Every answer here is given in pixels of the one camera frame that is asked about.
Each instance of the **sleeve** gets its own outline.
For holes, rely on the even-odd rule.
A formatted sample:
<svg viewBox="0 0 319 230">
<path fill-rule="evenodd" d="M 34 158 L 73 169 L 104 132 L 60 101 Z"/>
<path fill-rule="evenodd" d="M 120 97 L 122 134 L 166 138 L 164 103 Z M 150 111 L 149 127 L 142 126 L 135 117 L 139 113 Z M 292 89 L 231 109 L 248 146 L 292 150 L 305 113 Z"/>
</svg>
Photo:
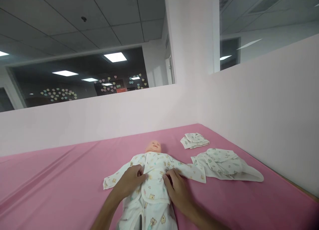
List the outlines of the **sleeve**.
<svg viewBox="0 0 319 230">
<path fill-rule="evenodd" d="M 195 164 L 184 164 L 171 156 L 169 158 L 170 162 L 167 163 L 168 169 L 175 168 L 181 176 L 204 184 L 206 183 L 205 170 L 202 167 L 197 167 Z"/>
<path fill-rule="evenodd" d="M 116 173 L 106 177 L 103 182 L 103 189 L 110 189 L 113 188 L 119 179 L 123 176 L 124 172 L 131 166 L 131 162 L 126 163 L 123 165 Z"/>
</svg>

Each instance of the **hand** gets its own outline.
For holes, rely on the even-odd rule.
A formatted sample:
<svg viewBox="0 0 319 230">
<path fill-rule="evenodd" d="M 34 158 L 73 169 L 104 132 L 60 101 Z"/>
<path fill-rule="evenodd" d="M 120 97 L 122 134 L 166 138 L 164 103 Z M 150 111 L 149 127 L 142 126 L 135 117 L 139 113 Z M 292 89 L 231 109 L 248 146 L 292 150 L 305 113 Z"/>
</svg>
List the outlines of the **hand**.
<svg viewBox="0 0 319 230">
<path fill-rule="evenodd" d="M 176 169 L 171 169 L 163 175 L 168 194 L 174 205 L 185 215 L 188 216 L 190 209 L 194 207 L 193 198 L 186 188 L 185 181 L 178 174 Z"/>
<path fill-rule="evenodd" d="M 114 191 L 114 194 L 122 201 L 133 193 L 146 179 L 147 174 L 143 174 L 142 166 L 133 165 L 124 172 L 122 178 L 117 182 L 112 192 Z"/>
</svg>

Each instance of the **glass window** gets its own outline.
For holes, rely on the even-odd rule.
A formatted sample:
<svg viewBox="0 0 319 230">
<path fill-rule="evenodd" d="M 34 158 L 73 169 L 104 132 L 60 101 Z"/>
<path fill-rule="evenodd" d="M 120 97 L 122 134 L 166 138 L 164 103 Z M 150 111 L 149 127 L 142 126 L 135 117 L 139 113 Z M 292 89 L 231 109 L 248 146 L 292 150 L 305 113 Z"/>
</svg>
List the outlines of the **glass window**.
<svg viewBox="0 0 319 230">
<path fill-rule="evenodd" d="M 0 22 L 20 106 L 174 84 L 165 0 L 0 0 Z"/>
<path fill-rule="evenodd" d="M 219 0 L 220 70 L 319 33 L 319 0 Z"/>
</svg>

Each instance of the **cloth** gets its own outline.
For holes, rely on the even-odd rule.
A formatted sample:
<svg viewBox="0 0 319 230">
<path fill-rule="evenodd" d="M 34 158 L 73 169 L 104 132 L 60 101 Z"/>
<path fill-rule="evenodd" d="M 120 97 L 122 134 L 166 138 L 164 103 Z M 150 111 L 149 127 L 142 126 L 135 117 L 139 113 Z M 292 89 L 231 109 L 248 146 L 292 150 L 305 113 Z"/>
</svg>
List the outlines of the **cloth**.
<svg viewBox="0 0 319 230">
<path fill-rule="evenodd" d="M 195 149 L 197 147 L 208 145 L 210 142 L 199 133 L 187 133 L 180 142 L 184 149 Z"/>
<path fill-rule="evenodd" d="M 162 176 L 167 170 L 175 168 L 180 175 L 195 181 L 206 183 L 204 167 L 195 164 L 184 164 L 168 154 L 148 152 L 134 156 L 130 162 L 123 165 L 116 173 L 104 179 L 103 189 L 116 185 L 124 172 L 133 165 L 140 164 L 148 178 L 129 197 L 123 201 L 122 220 L 118 222 L 119 229 L 134 229 L 142 216 L 142 229 L 177 229 L 176 221 L 170 216 L 170 198 Z M 147 211 L 142 207 L 149 206 Z"/>
<path fill-rule="evenodd" d="M 220 180 L 246 180 L 262 182 L 263 175 L 246 164 L 231 150 L 208 149 L 204 153 L 191 157 L 202 174 Z"/>
</svg>

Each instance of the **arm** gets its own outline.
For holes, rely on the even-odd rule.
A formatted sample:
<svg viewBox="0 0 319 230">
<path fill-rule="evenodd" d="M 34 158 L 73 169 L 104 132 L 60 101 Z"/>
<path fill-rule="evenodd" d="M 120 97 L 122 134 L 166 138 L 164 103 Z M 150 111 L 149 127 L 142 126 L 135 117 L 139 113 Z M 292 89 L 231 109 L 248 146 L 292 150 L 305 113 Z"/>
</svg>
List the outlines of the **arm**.
<svg viewBox="0 0 319 230">
<path fill-rule="evenodd" d="M 120 202 L 146 180 L 147 175 L 142 173 L 143 168 L 141 165 L 134 165 L 125 171 L 106 198 L 91 230 L 108 230 L 110 228 L 113 215 Z"/>
<path fill-rule="evenodd" d="M 171 177 L 173 185 L 170 183 L 168 176 Z M 163 179 L 168 194 L 174 205 L 192 221 L 200 230 L 224 230 L 229 229 L 220 222 L 213 219 L 205 210 L 199 207 L 192 199 L 188 192 L 184 180 L 179 176 L 175 169 L 168 170 Z"/>
</svg>

